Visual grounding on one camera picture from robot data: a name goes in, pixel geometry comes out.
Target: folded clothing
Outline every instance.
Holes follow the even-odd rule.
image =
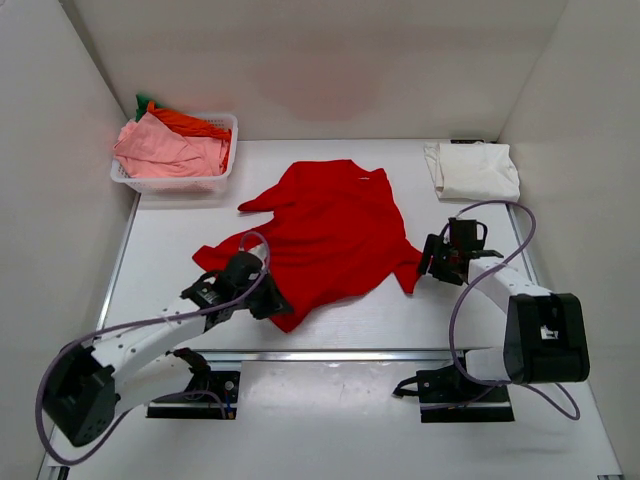
[[[439,198],[515,201],[520,197],[509,145],[427,142],[424,153]]]
[[[231,130],[218,128],[200,118],[191,117],[170,108],[160,108],[153,100],[148,102],[147,112],[158,118],[172,132],[184,137],[210,137],[221,140],[223,154],[220,173],[224,173],[227,170]]]
[[[271,249],[271,273],[292,314],[271,320],[290,332],[314,308],[364,295],[394,273],[413,293],[421,252],[406,239],[384,170],[363,170],[351,160],[296,162],[277,185],[238,207],[273,211],[253,228]],[[244,232],[193,256],[206,271],[222,270],[237,252]],[[259,243],[247,239],[247,250]]]
[[[222,140],[184,137],[150,113],[122,128],[113,151],[132,178],[220,175],[224,158]]]

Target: green cloth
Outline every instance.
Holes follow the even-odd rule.
[[[137,93],[136,101],[138,102],[138,109],[136,110],[136,122],[139,122],[142,116],[147,113],[147,105],[149,105],[149,102],[155,102],[155,100],[145,93]],[[160,105],[158,102],[156,102],[156,107],[167,108],[164,105]]]

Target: pink cloth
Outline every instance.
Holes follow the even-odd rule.
[[[146,113],[139,122],[122,127],[113,152],[130,177],[210,177],[222,173],[229,148],[222,143],[211,137],[183,137]]]

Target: orange cloth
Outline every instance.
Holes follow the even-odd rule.
[[[226,153],[222,160],[222,164],[220,165],[220,173],[227,171],[229,150],[231,149],[231,130],[218,128],[215,125],[211,125],[209,122],[185,115],[184,113],[176,112],[170,108],[158,108],[154,101],[149,102],[147,112],[158,118],[162,123],[169,127],[169,130],[182,135],[183,137],[212,137],[222,140],[223,149],[226,149]]]

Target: shirt sleeve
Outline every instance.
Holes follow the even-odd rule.
[[[400,283],[400,287],[406,294],[412,294],[413,289],[420,278],[418,264],[422,258],[422,252],[413,248],[407,239],[403,241],[400,261],[393,269],[393,273]]]
[[[291,165],[280,181],[262,192],[258,197],[244,202],[238,207],[241,212],[268,212],[277,207],[290,205],[295,201],[297,184],[297,163]]]

